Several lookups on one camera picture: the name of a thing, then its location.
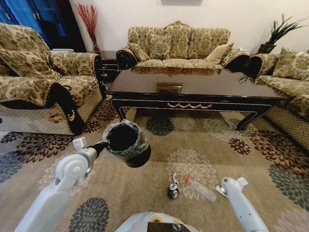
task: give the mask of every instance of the red decorative branches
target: red decorative branches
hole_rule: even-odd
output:
[[[97,45],[97,38],[96,38],[96,25],[98,21],[98,12],[97,8],[94,7],[92,4],[90,7],[88,5],[75,5],[78,14],[81,16],[82,20],[84,21],[87,31],[90,35],[90,38],[93,43],[93,50],[99,51],[99,47]]]

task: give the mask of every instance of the table leg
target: table leg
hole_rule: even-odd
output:
[[[272,108],[271,105],[259,105],[255,112],[251,112],[248,114],[242,121],[237,124],[237,130],[242,131],[246,129],[246,127],[258,119],[259,117],[266,114]]]
[[[114,109],[114,111],[116,112],[116,114],[119,117],[119,120],[122,121],[123,119],[126,119],[126,114],[123,111],[123,107],[121,105],[121,101],[116,101],[116,100],[111,100],[111,104],[112,104],[112,108]]]

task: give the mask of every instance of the potted plant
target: potted plant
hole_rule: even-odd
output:
[[[285,19],[284,14],[281,15],[281,19],[282,22],[279,25],[278,21],[275,20],[273,22],[273,25],[271,27],[271,35],[270,35],[270,39],[266,42],[261,44],[259,50],[258,50],[258,54],[259,53],[270,53],[274,48],[275,48],[275,42],[278,41],[279,39],[281,39],[283,36],[285,36],[288,32],[292,31],[292,30],[296,30],[298,28],[302,28],[305,26],[301,26],[299,25],[301,22],[303,22],[304,20],[306,20],[308,17],[303,18],[303,19],[299,19],[296,22],[293,23],[289,23],[288,21],[292,18],[289,17],[287,19]]]

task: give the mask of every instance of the vase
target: vase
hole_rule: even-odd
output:
[[[93,43],[93,47],[92,47],[93,50],[98,52],[100,50],[100,48],[98,47],[97,39],[96,38],[92,39],[92,43]]]
[[[261,44],[259,50],[257,51],[257,54],[260,54],[260,53],[269,54],[275,48],[275,46],[277,45],[263,43]]]

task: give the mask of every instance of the side table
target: side table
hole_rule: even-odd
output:
[[[116,51],[91,51],[91,53],[97,53],[101,57],[100,70],[103,83],[114,81],[121,72],[116,59]]]

